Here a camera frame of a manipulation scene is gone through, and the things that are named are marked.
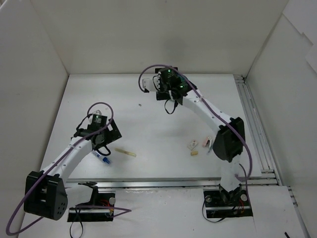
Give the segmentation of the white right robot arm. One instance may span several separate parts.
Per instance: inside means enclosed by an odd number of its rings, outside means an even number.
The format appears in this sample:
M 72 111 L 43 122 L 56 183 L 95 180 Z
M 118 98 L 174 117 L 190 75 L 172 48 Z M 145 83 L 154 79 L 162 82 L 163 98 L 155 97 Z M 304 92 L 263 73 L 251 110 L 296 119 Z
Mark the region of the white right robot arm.
M 236 175 L 243 152 L 240 139 L 245 139 L 243 120 L 220 111 L 204 98 L 195 84 L 174 70 L 163 67 L 156 72 L 159 76 L 155 84 L 158 93 L 168 95 L 179 105 L 193 111 L 214 132 L 212 150 L 222 160 L 219 198 L 222 203 L 231 204 L 237 198 L 235 189 L 240 184 Z

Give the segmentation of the yellow transparent pen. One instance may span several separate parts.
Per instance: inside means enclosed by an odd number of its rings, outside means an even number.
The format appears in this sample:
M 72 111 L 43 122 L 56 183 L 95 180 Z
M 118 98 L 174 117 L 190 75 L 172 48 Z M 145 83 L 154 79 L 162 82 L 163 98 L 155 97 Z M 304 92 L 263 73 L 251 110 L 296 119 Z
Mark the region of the yellow transparent pen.
M 128 155 L 128 156 L 136 157 L 136 154 L 135 154 L 135 153 L 132 153 L 132 152 L 129 152 L 129 151 L 120 149 L 120 148 L 115 148 L 115 151 L 116 151 L 116 152 L 119 152 L 119 153 L 122 153 L 122 154 L 126 154 L 126 155 Z

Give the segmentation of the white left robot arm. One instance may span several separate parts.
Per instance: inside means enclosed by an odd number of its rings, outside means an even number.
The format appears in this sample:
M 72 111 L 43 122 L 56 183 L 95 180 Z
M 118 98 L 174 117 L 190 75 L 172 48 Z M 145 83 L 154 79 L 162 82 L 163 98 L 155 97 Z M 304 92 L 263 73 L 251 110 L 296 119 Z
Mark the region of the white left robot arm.
M 59 220 L 68 208 L 84 204 L 97 206 L 99 195 L 93 185 L 80 183 L 67 187 L 66 183 L 75 168 L 92 151 L 122 137 L 115 121 L 106 116 L 90 114 L 86 128 L 76 127 L 66 149 L 40 172 L 31 172 L 26 178 L 23 209 L 26 213 Z

